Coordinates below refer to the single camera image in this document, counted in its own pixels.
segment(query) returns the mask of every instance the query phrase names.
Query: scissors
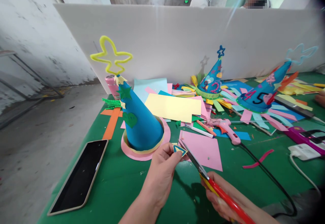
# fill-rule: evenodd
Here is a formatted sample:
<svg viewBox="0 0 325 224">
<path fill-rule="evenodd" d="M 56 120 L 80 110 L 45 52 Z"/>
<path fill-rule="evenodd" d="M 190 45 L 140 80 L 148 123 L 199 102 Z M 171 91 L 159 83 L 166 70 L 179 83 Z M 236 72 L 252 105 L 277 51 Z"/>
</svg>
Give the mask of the scissors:
<svg viewBox="0 0 325 224">
<path fill-rule="evenodd" d="M 200 178 L 208 186 L 209 190 L 215 193 L 218 197 L 222 198 L 227 203 L 227 205 L 232 208 L 241 219 L 243 219 L 246 224 L 255 224 L 255 222 L 243 211 L 243 209 L 229 195 L 227 195 L 211 178 L 209 178 L 203 166 L 201 166 L 197 159 L 192 155 L 190 149 L 186 146 L 183 140 L 180 139 L 180 141 L 181 146 L 188 151 L 187 155 L 189 159 L 199 171 Z"/>
</svg>

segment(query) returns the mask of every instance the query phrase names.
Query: white power adapter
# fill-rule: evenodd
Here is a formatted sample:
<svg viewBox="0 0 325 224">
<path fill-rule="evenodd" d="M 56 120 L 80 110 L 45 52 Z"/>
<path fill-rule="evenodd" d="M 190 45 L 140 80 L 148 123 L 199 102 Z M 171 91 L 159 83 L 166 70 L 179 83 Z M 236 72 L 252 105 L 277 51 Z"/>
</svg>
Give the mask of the white power adapter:
<svg viewBox="0 0 325 224">
<path fill-rule="evenodd" d="M 296 144 L 288 147 L 288 149 L 293 156 L 298 157 L 300 160 L 310 160 L 321 156 L 320 153 L 308 144 Z"/>
</svg>

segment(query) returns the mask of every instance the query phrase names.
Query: small paper triangle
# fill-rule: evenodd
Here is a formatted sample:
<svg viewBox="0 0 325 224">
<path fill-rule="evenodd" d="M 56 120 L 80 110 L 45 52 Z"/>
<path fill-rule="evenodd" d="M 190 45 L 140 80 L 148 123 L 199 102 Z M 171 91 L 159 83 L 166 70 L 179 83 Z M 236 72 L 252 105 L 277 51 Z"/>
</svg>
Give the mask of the small paper triangle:
<svg viewBox="0 0 325 224">
<path fill-rule="evenodd" d="M 182 157 L 184 155 L 186 155 L 187 150 L 183 149 L 182 147 L 178 146 L 178 145 L 173 145 L 173 149 L 174 149 L 174 153 L 177 151 L 182 151 Z"/>
</svg>

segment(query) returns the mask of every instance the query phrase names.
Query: pink bottle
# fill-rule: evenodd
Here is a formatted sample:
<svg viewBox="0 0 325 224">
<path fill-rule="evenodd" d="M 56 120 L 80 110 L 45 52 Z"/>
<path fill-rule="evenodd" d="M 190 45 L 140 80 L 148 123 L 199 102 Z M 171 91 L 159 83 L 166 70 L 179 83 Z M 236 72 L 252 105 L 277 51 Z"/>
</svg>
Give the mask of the pink bottle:
<svg viewBox="0 0 325 224">
<path fill-rule="evenodd" d="M 121 96 L 117 92 L 118 91 L 118 85 L 115 83 L 114 76 L 107 76 L 105 78 L 106 83 L 108 85 L 109 90 L 111 91 L 112 95 L 114 96 L 114 99 L 120 100 Z"/>
</svg>

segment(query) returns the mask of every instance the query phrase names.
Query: concrete floor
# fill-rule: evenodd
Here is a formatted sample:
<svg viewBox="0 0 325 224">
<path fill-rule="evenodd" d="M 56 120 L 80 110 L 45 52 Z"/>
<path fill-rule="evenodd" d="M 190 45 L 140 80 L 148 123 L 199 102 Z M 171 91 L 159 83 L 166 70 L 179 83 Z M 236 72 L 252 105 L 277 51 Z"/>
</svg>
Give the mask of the concrete floor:
<svg viewBox="0 0 325 224">
<path fill-rule="evenodd" d="M 1 223 L 37 222 L 106 97 L 100 84 L 74 87 L 0 131 Z"/>
</svg>

